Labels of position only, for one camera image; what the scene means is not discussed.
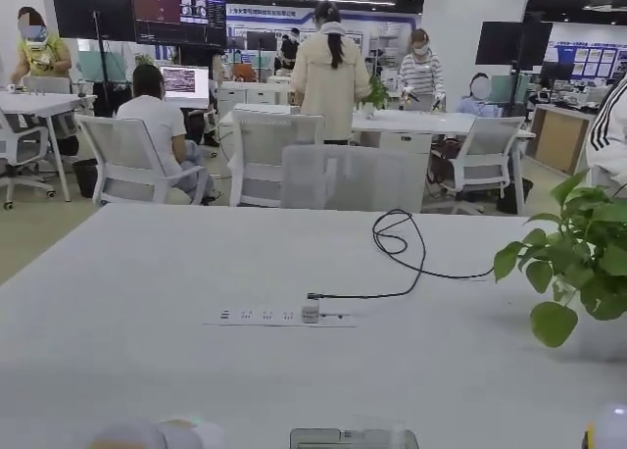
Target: face mask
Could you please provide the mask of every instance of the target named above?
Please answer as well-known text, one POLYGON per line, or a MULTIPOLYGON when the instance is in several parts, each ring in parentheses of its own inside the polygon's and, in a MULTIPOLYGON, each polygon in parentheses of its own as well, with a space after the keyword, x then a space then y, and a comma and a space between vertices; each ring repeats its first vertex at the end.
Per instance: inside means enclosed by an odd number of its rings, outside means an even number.
POLYGON ((479 101, 486 101, 492 92, 492 83, 483 76, 475 79, 470 85, 470 93, 479 101))
POLYGON ((424 44, 422 47, 413 47, 413 53, 423 57, 429 53, 429 44, 424 44))
POLYGON ((20 25, 20 34, 24 39, 35 39, 43 32, 43 25, 20 25))

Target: black trash bin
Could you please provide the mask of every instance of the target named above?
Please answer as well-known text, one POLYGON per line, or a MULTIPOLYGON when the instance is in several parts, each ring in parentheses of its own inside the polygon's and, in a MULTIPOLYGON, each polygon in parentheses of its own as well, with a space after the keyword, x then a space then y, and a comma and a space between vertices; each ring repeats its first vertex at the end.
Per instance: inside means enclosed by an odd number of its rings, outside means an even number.
MULTIPOLYGON (((529 179, 522 180, 522 190, 525 193, 525 201, 529 197, 529 192, 533 188, 533 181, 529 179)), ((518 208, 516 206, 516 186, 512 180, 508 187, 504 189, 503 197, 497 200, 497 210, 504 214, 518 214, 518 208)))
POLYGON ((97 166, 98 162, 95 158, 80 160, 72 165, 76 174, 76 181, 78 181, 80 195, 87 199, 91 199, 94 196, 94 188, 98 180, 97 166))

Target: white t-shirt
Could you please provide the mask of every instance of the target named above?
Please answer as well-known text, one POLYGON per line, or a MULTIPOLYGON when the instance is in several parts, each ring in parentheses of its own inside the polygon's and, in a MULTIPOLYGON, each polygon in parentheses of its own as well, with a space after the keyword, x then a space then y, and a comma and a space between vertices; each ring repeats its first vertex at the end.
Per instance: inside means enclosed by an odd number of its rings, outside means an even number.
POLYGON ((139 96, 120 106, 118 119, 143 121, 166 175, 182 172, 172 151, 172 138, 186 133, 180 109, 153 96, 139 96))

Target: potted plant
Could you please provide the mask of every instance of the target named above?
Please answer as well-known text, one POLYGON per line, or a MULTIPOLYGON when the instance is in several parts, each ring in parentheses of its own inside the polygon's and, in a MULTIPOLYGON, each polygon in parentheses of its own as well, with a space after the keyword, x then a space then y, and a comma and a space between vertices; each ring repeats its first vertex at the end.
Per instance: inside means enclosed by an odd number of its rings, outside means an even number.
POLYGON ((390 97, 388 88, 383 84, 381 78, 376 75, 370 78, 370 88, 370 94, 362 99, 362 113, 368 119, 374 117, 375 110, 385 109, 387 100, 390 97))
POLYGON ((555 231, 531 230, 494 260, 499 281, 518 268, 533 288, 552 299, 531 311, 531 329, 542 343, 561 346, 577 326, 579 353, 601 359, 627 358, 627 200, 598 187, 577 187, 579 173, 552 191, 559 215, 539 214, 555 231))

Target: beige jacket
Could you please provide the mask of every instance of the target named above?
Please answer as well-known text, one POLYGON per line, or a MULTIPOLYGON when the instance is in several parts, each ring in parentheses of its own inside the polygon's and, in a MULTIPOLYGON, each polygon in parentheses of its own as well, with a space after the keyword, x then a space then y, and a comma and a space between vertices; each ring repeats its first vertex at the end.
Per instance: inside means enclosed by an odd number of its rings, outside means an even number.
POLYGON ((292 88, 305 94, 301 114, 324 116, 324 140, 349 139, 355 103, 370 94, 362 51, 345 32, 338 23, 323 25, 300 45, 292 73, 292 88), (342 34, 343 63, 335 70, 328 33, 342 34))

